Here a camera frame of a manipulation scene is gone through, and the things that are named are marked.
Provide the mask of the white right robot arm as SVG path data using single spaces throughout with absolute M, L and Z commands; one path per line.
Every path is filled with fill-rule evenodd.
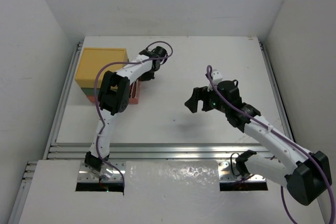
M 235 159 L 238 176 L 257 174 L 287 188 L 292 198 L 307 206 L 330 189 L 332 178 L 328 157 L 321 151 L 311 152 L 295 144 L 273 126 L 250 104 L 242 101 L 237 80 L 219 82 L 214 88 L 194 88 L 185 106 L 197 112 L 217 110 L 225 114 L 229 124 L 252 137 L 278 158 L 273 162 L 247 150 Z

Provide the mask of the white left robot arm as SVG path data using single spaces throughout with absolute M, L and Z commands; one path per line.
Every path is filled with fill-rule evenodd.
M 112 62 L 99 70 L 94 82 L 94 103 L 99 123 L 92 142 L 85 155 L 85 166 L 100 180 L 108 180 L 114 172 L 124 175 L 109 162 L 110 143 L 117 121 L 117 115 L 129 104 L 131 85 L 137 80 L 149 81 L 172 54 L 157 46 L 146 47 L 130 62 Z

